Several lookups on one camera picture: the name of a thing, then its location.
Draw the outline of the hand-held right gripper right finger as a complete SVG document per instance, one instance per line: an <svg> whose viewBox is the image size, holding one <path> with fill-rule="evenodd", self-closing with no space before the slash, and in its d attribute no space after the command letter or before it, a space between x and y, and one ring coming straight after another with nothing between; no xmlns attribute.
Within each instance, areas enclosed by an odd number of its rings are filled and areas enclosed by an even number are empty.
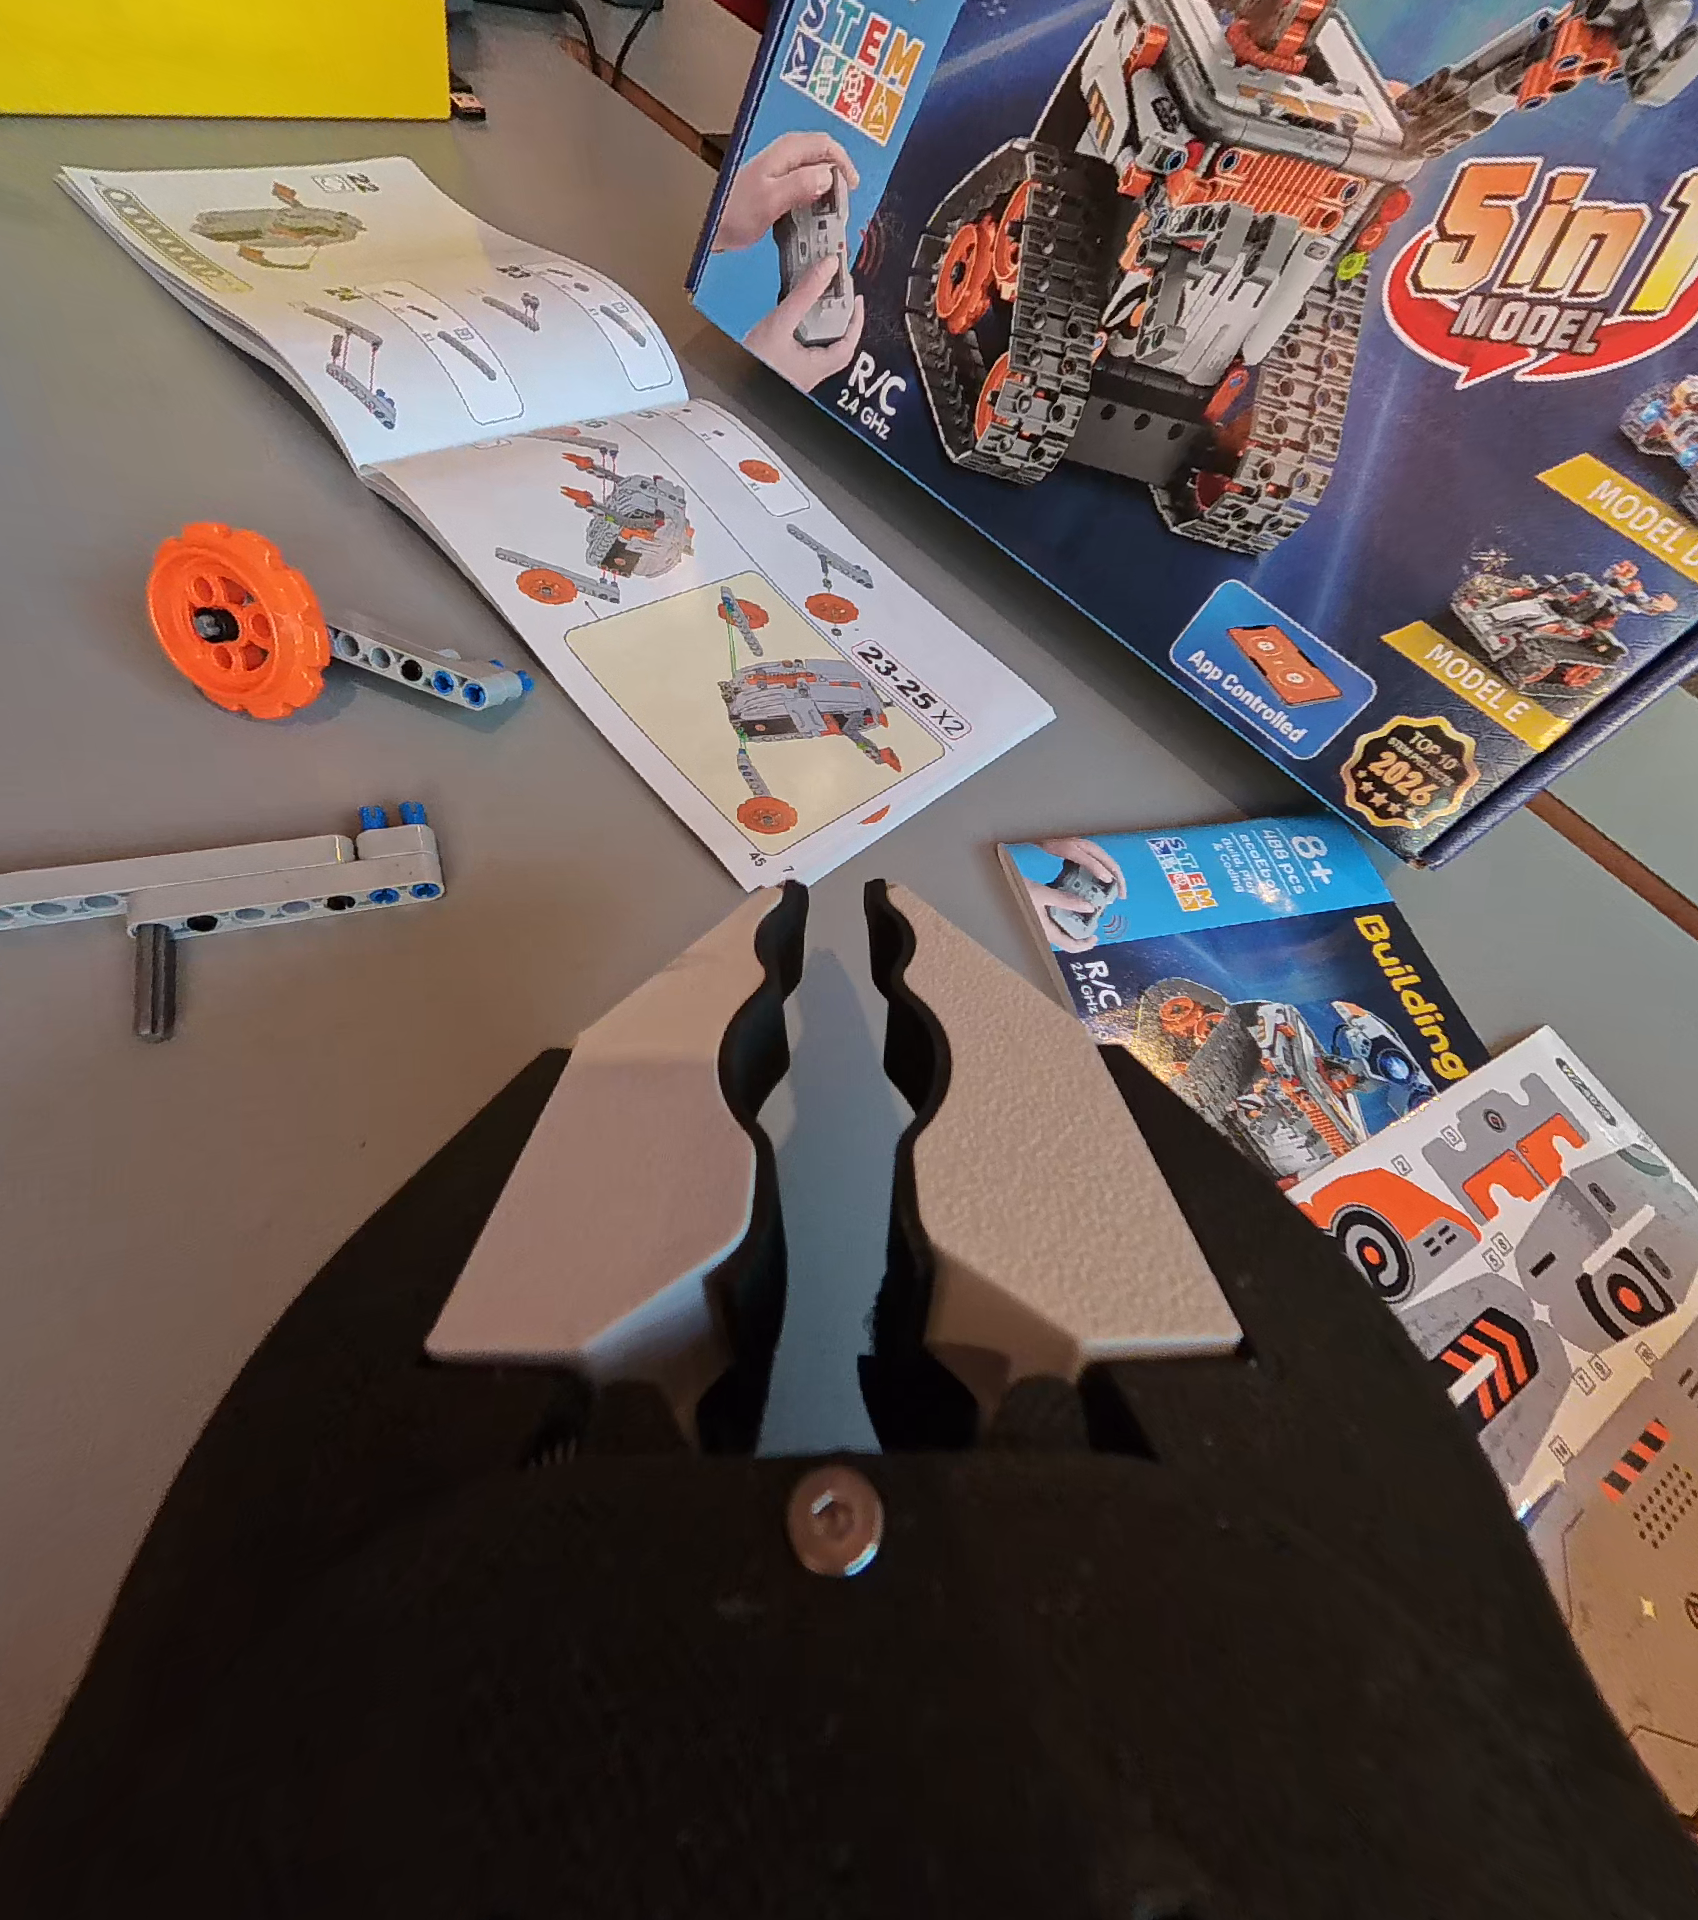
<svg viewBox="0 0 1698 1920"><path fill-rule="evenodd" d="M965 1449L1023 1381L1234 1354L1243 1328L1079 1020L902 885L865 889L912 1117L860 1360L884 1452Z"/></svg>

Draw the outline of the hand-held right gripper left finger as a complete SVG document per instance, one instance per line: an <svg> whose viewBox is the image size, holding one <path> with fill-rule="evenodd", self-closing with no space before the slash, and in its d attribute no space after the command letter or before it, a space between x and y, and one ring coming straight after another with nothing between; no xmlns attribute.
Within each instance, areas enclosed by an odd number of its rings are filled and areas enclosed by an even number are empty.
<svg viewBox="0 0 1698 1920"><path fill-rule="evenodd" d="M808 907L797 881L749 895L576 1039L430 1359L644 1383L705 1450L758 1449L789 1275L760 1117Z"/></svg>

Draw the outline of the grey toy beam with axle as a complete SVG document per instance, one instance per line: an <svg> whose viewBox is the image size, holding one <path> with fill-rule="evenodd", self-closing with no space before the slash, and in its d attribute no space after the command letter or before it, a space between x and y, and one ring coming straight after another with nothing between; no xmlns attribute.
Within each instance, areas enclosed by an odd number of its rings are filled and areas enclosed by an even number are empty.
<svg viewBox="0 0 1698 1920"><path fill-rule="evenodd" d="M0 932L121 918L134 942L134 1031L173 1037L185 942L441 900L445 871L428 810L358 813L360 833L78 863L0 875Z"/></svg>

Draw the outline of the orange toy wheel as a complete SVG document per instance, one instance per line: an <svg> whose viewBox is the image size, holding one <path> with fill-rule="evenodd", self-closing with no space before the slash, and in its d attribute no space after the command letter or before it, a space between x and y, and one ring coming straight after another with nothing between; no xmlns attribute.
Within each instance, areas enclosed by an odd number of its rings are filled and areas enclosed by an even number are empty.
<svg viewBox="0 0 1698 1920"><path fill-rule="evenodd" d="M330 622L308 580L259 533L195 522L151 566L147 610L167 660L213 707L277 722L311 709L334 666L457 711L523 700L533 678Z"/></svg>

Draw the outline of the small blue manual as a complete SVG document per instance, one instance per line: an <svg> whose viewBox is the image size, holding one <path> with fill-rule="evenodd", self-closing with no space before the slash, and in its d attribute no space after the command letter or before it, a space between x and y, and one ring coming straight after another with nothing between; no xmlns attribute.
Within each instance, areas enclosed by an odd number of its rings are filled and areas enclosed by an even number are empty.
<svg viewBox="0 0 1698 1920"><path fill-rule="evenodd" d="M1319 815L999 847L1061 994L1283 1188L1486 1045L1363 840Z"/></svg>

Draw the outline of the robot sticker sheet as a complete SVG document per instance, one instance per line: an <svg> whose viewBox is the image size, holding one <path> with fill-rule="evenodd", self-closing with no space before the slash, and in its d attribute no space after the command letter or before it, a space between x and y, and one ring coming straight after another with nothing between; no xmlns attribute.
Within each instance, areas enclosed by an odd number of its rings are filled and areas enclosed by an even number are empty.
<svg viewBox="0 0 1698 1920"><path fill-rule="evenodd" d="M1542 1027L1288 1196L1429 1363L1698 1833L1698 1190Z"/></svg>

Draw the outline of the open instruction booklet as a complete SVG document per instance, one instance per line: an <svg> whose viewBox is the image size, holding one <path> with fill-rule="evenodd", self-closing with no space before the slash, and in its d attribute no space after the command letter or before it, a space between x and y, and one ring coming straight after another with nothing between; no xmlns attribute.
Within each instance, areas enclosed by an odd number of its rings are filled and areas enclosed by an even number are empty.
<svg viewBox="0 0 1698 1920"><path fill-rule="evenodd" d="M1055 721L660 324L405 157L64 167L190 313L275 368L744 887L816 881Z"/></svg>

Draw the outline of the yellow plastic bin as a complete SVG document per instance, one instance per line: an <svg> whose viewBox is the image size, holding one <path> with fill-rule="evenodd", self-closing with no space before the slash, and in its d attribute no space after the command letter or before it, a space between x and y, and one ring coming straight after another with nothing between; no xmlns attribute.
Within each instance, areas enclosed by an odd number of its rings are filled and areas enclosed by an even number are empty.
<svg viewBox="0 0 1698 1920"><path fill-rule="evenodd" d="M442 2L0 2L0 114L448 119Z"/></svg>

